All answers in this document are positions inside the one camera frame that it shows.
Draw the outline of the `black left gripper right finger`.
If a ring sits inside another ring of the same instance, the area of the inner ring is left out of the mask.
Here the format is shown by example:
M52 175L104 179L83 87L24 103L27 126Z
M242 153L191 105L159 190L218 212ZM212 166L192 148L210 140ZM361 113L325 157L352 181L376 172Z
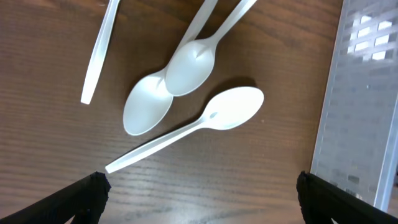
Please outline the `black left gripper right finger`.
M306 224L397 224L397 218L305 171L296 189Z

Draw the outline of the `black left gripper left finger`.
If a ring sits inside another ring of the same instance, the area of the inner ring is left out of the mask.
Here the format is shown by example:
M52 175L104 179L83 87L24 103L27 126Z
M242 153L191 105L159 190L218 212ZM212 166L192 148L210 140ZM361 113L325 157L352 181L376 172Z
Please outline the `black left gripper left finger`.
M1 223L92 223L105 210L111 189L106 175L94 172L58 192L1 219Z

